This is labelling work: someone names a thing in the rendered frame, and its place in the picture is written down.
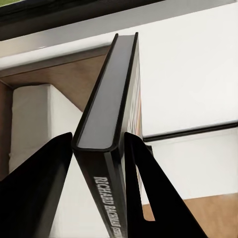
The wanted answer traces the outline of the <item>hardback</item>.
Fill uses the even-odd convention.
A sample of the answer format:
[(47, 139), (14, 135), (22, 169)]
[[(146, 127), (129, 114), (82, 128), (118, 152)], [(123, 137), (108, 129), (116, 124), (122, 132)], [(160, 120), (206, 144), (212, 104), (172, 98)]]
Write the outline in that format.
[(143, 140), (138, 32), (115, 34), (70, 143), (110, 238), (128, 238), (125, 132)]

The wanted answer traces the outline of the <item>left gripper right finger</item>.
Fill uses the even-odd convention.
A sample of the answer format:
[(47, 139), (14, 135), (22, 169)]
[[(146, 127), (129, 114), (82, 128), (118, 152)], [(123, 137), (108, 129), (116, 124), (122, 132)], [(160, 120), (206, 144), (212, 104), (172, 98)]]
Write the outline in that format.
[[(144, 141), (124, 133), (128, 238), (208, 238)], [(136, 165), (155, 221), (147, 221)]]

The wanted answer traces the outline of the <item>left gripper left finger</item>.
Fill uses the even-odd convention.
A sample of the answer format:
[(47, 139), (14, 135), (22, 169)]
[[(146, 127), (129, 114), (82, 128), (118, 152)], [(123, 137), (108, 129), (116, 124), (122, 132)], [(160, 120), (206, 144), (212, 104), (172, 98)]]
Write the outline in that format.
[(49, 238), (72, 138), (68, 132), (51, 139), (0, 182), (0, 238)]

